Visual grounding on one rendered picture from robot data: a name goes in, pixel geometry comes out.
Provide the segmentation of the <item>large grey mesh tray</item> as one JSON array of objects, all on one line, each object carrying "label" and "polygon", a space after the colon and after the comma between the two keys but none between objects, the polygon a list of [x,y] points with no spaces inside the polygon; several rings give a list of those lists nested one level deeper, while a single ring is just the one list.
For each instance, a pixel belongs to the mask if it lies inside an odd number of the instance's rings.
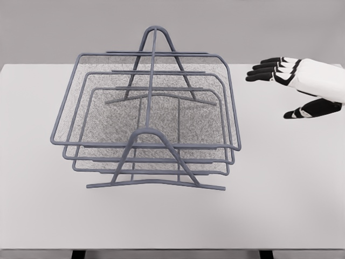
[{"label": "large grey mesh tray", "polygon": [[162,132],[177,149],[240,150],[224,59],[206,52],[80,54],[51,142],[121,148],[144,128]]}]

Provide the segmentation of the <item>small grey mesh tray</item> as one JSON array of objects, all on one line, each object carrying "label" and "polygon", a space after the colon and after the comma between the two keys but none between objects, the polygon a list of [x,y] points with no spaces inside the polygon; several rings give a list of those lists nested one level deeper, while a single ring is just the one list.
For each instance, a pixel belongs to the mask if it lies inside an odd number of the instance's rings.
[{"label": "small grey mesh tray", "polygon": [[[125,96],[124,90],[94,90],[89,103],[79,109],[72,140],[93,146],[67,148],[78,171],[111,173],[122,157],[130,135],[145,127],[148,93],[141,89]],[[226,174],[233,162],[232,136],[222,93],[209,88],[154,90],[149,126],[161,131],[177,149],[189,169],[199,175]],[[182,170],[158,137],[140,135],[122,167],[124,173],[168,173]]]}]

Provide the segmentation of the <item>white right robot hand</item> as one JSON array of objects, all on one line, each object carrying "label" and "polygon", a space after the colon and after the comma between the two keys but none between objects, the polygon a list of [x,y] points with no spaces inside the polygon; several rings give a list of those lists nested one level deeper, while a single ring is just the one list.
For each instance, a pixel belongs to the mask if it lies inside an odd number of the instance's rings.
[{"label": "white right robot hand", "polygon": [[313,59],[264,59],[248,71],[245,80],[273,81],[317,98],[286,112],[284,119],[317,118],[339,112],[345,106],[345,69]]}]

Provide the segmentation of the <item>medium grey mesh tray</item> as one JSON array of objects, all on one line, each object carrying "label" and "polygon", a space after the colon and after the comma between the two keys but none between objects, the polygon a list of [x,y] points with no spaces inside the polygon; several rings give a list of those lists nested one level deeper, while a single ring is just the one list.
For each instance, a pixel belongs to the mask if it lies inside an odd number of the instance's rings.
[{"label": "medium grey mesh tray", "polygon": [[233,163],[240,142],[226,74],[88,73],[80,86],[65,149],[78,166]]}]

